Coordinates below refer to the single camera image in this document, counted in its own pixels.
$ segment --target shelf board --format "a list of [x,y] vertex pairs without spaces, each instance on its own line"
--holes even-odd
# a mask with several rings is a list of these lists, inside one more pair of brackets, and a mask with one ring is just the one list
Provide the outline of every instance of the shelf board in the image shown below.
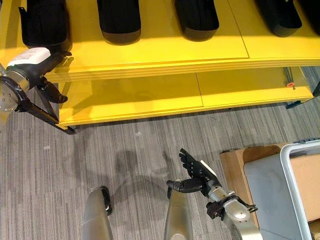
[[[2,21],[9,23],[1,28],[1,36],[6,36],[1,41],[1,48],[6,51],[0,51],[4,65],[24,46],[17,2],[26,6],[26,0],[3,3]],[[215,5],[220,21],[218,31],[210,40],[194,42],[182,37],[174,1],[140,0],[141,39],[119,46],[111,45],[103,38],[96,1],[67,1],[74,58],[68,72],[108,71],[118,67],[134,69],[171,63],[193,65],[201,61],[248,58],[228,2],[216,0]]]
[[238,69],[166,76],[59,83],[68,101],[59,124],[74,126],[252,106],[313,97],[299,67],[296,89],[287,88],[282,68]]
[[60,125],[130,119],[202,106],[194,73],[66,82],[59,83],[59,90],[68,96],[59,108]]
[[235,107],[312,98],[301,68],[291,69],[295,89],[286,87],[282,67],[197,73],[203,106]]
[[278,37],[268,29],[256,0],[228,1],[251,60],[309,58],[320,64],[320,37],[312,30],[298,0],[294,1],[294,5],[302,27],[288,37]]
[[[295,5],[302,28],[277,37],[266,27],[255,0],[215,0],[220,28],[212,39],[182,37],[173,0],[140,0],[140,41],[117,46],[105,42],[96,1],[68,0],[72,57],[47,74],[53,83],[122,79],[220,70],[319,66],[320,37]],[[0,62],[6,66],[26,50],[18,7],[26,0],[4,1],[0,25]]]

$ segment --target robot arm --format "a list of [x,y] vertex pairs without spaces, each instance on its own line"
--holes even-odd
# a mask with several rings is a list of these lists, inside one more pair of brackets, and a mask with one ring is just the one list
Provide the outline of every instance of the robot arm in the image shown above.
[[[44,77],[70,55],[69,52],[50,53],[45,47],[35,47],[15,57],[6,69],[0,66],[0,130],[6,125],[10,113],[16,111],[28,112],[67,134],[75,133],[70,127],[62,129],[57,126],[59,120],[49,102],[62,104],[68,98]],[[28,99],[26,92],[33,87],[37,88],[47,111]]]
[[184,181],[167,181],[167,185],[180,193],[201,193],[213,202],[207,204],[207,214],[220,219],[229,228],[235,240],[262,240],[259,229],[250,218],[257,210],[255,205],[248,205],[234,192],[227,193],[220,184],[216,173],[204,162],[196,161],[183,148],[179,154],[183,167],[191,179]]

